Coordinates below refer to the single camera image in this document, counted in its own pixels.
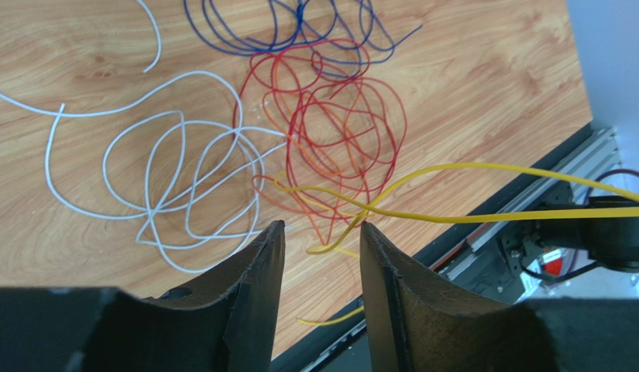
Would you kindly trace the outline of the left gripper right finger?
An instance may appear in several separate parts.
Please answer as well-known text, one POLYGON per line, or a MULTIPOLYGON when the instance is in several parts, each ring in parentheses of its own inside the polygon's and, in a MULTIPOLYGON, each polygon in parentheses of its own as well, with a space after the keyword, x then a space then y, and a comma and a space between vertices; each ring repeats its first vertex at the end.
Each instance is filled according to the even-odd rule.
POLYGON ((360 273, 375 371, 639 371, 639 299, 508 305, 444 279, 368 222, 360 273))

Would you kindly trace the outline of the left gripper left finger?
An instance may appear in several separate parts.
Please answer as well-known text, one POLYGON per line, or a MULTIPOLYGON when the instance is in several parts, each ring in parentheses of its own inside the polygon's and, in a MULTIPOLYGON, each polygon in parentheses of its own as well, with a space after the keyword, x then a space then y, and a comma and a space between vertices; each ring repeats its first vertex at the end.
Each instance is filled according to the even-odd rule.
POLYGON ((211 270, 138 298, 120 288, 0 288, 0 371, 266 371, 281 221, 211 270))

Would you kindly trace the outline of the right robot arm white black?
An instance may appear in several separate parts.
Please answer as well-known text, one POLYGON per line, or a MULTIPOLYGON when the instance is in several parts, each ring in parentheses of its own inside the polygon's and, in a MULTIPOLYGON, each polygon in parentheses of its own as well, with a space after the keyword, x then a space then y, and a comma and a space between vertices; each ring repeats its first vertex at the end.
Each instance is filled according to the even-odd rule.
POLYGON ((639 217, 541 220, 517 250, 523 301, 639 298, 639 217))

